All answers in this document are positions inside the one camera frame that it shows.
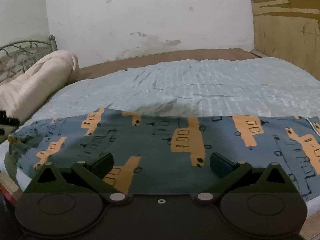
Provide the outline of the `plywood wardrobe panel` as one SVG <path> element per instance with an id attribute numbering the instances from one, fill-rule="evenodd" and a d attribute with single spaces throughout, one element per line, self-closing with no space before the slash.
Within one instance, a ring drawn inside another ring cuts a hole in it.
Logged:
<path id="1" fill-rule="evenodd" d="M 251 0 L 254 48 L 319 78 L 319 0 Z"/>

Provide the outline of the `blue pants with orange trucks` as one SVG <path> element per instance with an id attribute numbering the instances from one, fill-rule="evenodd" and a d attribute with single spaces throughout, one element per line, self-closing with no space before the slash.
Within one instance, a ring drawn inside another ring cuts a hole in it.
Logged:
<path id="1" fill-rule="evenodd" d="M 21 127 L 4 144 L 4 168 L 25 189 L 50 161 L 69 168 L 112 154 L 103 180 L 123 193 L 199 192 L 219 180 L 218 153 L 254 167 L 279 163 L 305 200 L 319 195 L 319 118 L 149 116 L 99 108 Z"/>

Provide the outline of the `light blue quilted mattress pad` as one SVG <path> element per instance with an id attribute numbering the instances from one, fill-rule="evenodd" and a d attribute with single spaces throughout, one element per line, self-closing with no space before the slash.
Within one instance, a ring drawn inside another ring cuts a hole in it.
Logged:
<path id="1" fill-rule="evenodd" d="M 276 58 L 159 63 L 68 85 L 22 127 L 37 120 L 88 114 L 101 107 L 149 116 L 319 118 L 319 81 Z M 25 190 L 4 168 L 6 142 L 1 144 L 5 183 L 12 190 Z M 319 210 L 319 195 L 305 201 L 310 215 Z"/>

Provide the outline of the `cream rolled comforter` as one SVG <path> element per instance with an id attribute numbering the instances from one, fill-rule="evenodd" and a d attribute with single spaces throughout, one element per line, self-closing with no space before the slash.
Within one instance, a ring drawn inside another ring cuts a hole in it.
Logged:
<path id="1" fill-rule="evenodd" d="M 27 121 L 41 105 L 79 75 L 78 58 L 66 51 L 54 51 L 24 74 L 1 85 L 1 110 L 20 123 Z"/>

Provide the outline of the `brown wooden bed platform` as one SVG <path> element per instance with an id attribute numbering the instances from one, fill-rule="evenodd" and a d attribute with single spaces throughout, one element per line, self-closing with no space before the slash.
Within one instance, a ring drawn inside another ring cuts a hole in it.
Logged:
<path id="1" fill-rule="evenodd" d="M 180 50 L 167 53 L 131 57 L 128 59 L 110 61 L 81 68 L 77 81 L 94 79 L 107 74 L 111 74 L 127 68 L 145 67 L 161 62 L 172 62 L 181 60 L 229 60 L 241 61 L 256 59 L 259 56 L 240 48 L 234 49 L 197 49 Z"/>

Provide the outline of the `grey metal scrollwork headboard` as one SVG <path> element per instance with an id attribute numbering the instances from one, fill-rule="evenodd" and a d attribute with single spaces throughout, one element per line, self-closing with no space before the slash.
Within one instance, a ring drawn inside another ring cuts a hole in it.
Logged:
<path id="1" fill-rule="evenodd" d="M 53 35 L 48 37 L 48 41 L 24 40 L 2 46 L 1 85 L 24 74 L 33 64 L 54 51 L 57 51 L 57 44 Z"/>

